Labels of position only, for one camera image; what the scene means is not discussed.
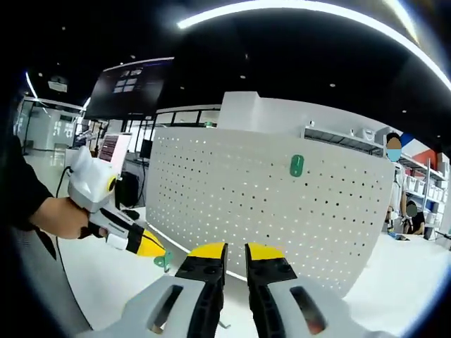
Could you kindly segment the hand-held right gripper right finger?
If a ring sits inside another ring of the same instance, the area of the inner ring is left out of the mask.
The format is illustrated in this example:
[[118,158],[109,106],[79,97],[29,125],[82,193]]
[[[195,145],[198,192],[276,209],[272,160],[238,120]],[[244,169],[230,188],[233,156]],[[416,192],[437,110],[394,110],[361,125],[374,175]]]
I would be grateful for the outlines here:
[[380,337],[335,292],[298,277],[275,247],[245,244],[249,307],[260,337]]

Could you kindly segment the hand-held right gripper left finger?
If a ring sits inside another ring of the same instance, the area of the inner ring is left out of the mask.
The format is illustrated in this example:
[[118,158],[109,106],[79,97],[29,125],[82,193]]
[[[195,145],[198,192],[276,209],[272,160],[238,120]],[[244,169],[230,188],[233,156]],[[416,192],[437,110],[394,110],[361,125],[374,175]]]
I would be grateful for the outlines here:
[[228,245],[193,249],[174,276],[129,300],[120,320],[92,337],[214,337],[223,309]]

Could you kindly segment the person's left hand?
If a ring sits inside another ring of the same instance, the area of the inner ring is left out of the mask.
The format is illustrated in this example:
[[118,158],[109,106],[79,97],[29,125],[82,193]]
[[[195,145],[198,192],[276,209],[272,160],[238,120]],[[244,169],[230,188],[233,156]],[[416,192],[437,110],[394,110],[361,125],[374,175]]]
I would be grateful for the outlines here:
[[29,217],[32,225],[63,239],[84,239],[93,233],[88,229],[88,212],[70,198],[49,197]]

